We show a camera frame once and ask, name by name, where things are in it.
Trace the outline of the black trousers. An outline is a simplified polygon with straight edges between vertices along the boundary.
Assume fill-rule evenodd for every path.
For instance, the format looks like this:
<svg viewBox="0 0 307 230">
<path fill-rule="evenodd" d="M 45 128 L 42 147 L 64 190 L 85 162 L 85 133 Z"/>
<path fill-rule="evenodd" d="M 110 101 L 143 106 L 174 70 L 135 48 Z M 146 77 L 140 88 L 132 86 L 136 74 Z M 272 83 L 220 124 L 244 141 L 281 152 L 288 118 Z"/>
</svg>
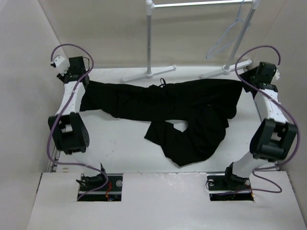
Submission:
<svg viewBox="0 0 307 230">
<path fill-rule="evenodd" d="M 81 111 L 146 121 L 145 139 L 180 167 L 209 159 L 226 136 L 242 93 L 237 80 L 202 79 L 149 87 L 91 81 Z"/>
</svg>

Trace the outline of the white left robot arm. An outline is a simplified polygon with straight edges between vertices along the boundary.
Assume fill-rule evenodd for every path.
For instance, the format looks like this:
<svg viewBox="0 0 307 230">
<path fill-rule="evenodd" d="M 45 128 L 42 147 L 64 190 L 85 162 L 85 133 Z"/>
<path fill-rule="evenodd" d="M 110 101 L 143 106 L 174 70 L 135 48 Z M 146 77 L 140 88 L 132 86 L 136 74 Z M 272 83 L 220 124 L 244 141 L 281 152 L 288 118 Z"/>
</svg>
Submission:
<svg viewBox="0 0 307 230">
<path fill-rule="evenodd" d="M 57 56 L 51 62 L 59 73 L 57 78 L 64 85 L 61 105 L 54 116 L 48 118 L 51 138 L 57 150 L 66 155 L 85 153 L 89 147 L 89 133 L 79 114 L 81 100 L 89 84 L 89 70 L 85 68 L 83 57 L 68 59 Z"/>
</svg>

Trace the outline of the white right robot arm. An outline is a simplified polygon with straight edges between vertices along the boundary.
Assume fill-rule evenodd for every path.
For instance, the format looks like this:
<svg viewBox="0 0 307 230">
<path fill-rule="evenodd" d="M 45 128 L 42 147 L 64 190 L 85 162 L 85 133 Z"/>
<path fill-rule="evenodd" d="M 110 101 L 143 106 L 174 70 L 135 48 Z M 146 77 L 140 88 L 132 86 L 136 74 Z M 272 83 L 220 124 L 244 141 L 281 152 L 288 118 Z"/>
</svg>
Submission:
<svg viewBox="0 0 307 230">
<path fill-rule="evenodd" d="M 226 168 L 222 182 L 228 190 L 247 185 L 249 176 L 261 166 L 284 160 L 298 134 L 297 126 L 289 123 L 278 101 L 277 87 L 272 84 L 276 73 L 276 65 L 260 62 L 240 75 L 245 91 L 253 95 L 261 124 L 251 139 L 249 151 Z"/>
</svg>

